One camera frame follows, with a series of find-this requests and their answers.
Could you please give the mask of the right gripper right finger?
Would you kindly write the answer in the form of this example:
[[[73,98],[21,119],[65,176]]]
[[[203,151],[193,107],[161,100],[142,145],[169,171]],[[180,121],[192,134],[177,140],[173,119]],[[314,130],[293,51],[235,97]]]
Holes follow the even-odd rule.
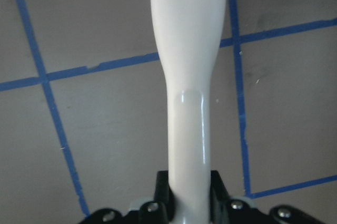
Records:
[[[269,213],[262,213],[248,198],[230,196],[216,170],[211,171],[210,205],[211,223],[324,223],[288,204],[277,205],[271,208]]]

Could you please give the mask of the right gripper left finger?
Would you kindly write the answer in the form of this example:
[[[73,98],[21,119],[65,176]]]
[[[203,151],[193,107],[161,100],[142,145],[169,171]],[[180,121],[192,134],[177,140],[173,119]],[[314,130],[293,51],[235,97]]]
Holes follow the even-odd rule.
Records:
[[[169,186],[169,173],[159,171],[153,200],[147,201],[137,210],[122,215],[118,210],[103,208],[84,219],[87,224],[125,223],[125,224],[164,224],[172,221],[175,211],[173,193]]]

